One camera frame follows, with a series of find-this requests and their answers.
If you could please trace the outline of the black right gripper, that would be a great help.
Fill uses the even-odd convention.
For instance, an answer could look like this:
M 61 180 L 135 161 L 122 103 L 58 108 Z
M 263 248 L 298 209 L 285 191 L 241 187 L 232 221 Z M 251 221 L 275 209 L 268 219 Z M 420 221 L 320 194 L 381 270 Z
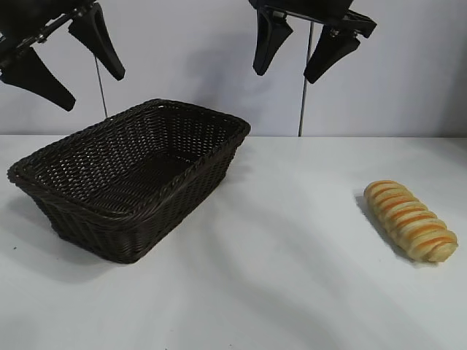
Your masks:
M 369 38 L 377 24 L 368 16 L 350 9 L 353 0 L 252 0 L 257 9 L 257 41 L 253 69 L 258 76 L 268 70 L 275 54 L 293 33 L 287 15 L 323 24 L 317 46 L 304 76 L 316 83 L 332 65 L 356 51 L 357 35 Z

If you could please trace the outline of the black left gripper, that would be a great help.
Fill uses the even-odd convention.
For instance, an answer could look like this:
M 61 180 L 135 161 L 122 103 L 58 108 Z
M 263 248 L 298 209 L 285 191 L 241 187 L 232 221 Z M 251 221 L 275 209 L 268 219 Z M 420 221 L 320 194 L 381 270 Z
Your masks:
M 70 20 L 73 21 L 69 33 L 87 47 L 116 80 L 122 80 L 126 70 L 113 47 L 98 2 L 2 1 L 1 81 L 71 111 L 75 97 L 30 47 L 35 42 L 45 42 L 51 33 Z

